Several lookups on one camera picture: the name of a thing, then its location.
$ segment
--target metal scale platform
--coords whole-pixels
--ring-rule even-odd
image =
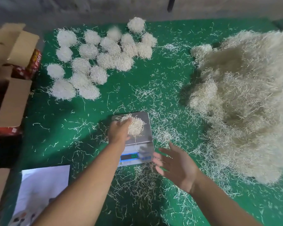
[[[124,115],[113,116],[112,120],[118,120],[123,116]],[[149,114],[147,112],[137,112],[132,113],[132,117],[140,118],[145,122],[144,130],[139,136],[131,136],[131,138],[126,141],[125,149],[120,157],[118,167],[151,162],[153,157],[154,144]]]

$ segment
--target hand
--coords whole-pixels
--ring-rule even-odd
[[[170,179],[180,189],[192,193],[198,177],[202,174],[191,157],[178,146],[169,143],[170,149],[160,148],[163,156],[157,152],[153,153],[152,161],[157,165],[155,168],[159,174]]]
[[[125,144],[125,142],[130,138],[128,137],[128,128],[131,123],[132,118],[128,118],[122,122],[113,121],[108,130],[109,143]]]

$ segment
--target green tabletop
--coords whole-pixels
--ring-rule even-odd
[[[118,25],[123,33],[125,24]],[[80,41],[86,29],[102,36],[109,25],[74,28]],[[129,72],[108,70],[107,83],[99,86],[95,101],[77,96],[56,101],[47,94],[52,80],[46,65],[60,63],[56,31],[45,35],[40,74],[36,78],[24,119],[23,149],[9,179],[2,225],[10,219],[19,189],[20,171],[70,164],[70,183],[106,145],[105,131],[111,115],[135,111],[150,114],[156,150],[167,139],[191,152],[202,143],[205,124],[185,106],[189,90],[198,81],[189,50],[202,43],[218,43],[241,30],[267,32],[276,28],[265,19],[209,19],[147,22],[146,31],[158,39],[151,60],[134,58]],[[77,47],[72,47],[78,57]],[[70,64],[63,64],[66,78]],[[193,153],[190,156],[201,162]],[[273,186],[244,184],[230,178],[228,192],[239,205],[265,225],[283,225],[283,180]],[[186,193],[151,171],[151,165],[117,170],[98,225],[209,225]]]

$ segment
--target forearm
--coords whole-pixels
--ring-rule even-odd
[[[212,226],[261,225],[201,172],[190,194]]]
[[[94,225],[117,169],[124,143],[110,143],[35,221],[34,226]]]

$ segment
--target person's left hand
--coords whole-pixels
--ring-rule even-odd
[[[131,123],[132,118],[128,118],[122,122],[113,121],[108,130],[109,143],[125,144],[125,142],[130,138],[128,136],[128,128]]]

